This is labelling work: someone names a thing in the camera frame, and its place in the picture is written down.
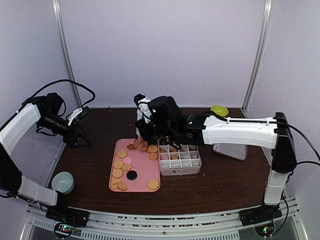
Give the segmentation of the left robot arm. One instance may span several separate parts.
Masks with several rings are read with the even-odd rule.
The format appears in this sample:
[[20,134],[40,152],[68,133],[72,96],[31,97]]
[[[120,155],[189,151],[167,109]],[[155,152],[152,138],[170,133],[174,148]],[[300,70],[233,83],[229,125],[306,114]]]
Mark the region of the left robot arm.
[[74,110],[66,119],[59,114],[64,100],[57,93],[27,99],[13,117],[0,128],[0,189],[5,197],[53,206],[52,213],[61,222],[72,218],[72,211],[59,202],[55,190],[43,186],[46,164],[53,161],[58,148],[48,135],[61,136],[70,148],[90,147],[92,144],[79,121],[90,113],[88,106]]

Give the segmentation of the brown leaf shaped cookie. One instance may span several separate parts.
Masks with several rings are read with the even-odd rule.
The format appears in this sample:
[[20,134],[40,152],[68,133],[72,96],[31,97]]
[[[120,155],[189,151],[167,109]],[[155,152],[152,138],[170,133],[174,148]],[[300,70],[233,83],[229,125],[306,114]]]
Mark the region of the brown leaf shaped cookie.
[[128,150],[139,150],[146,152],[148,149],[148,142],[143,140],[141,136],[138,136],[133,143],[130,143],[126,146]]

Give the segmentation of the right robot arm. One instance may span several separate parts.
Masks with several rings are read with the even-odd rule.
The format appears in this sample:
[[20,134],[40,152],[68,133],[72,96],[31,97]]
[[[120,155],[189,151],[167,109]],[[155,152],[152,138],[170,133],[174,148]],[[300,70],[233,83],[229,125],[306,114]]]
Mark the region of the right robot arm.
[[274,117],[232,118],[214,112],[183,115],[171,96],[150,100],[137,94],[137,135],[144,141],[161,140],[179,150],[183,145],[234,144],[271,149],[272,161],[264,191],[264,204],[256,210],[259,220],[268,220],[280,203],[289,174],[296,168],[297,159],[286,115]]

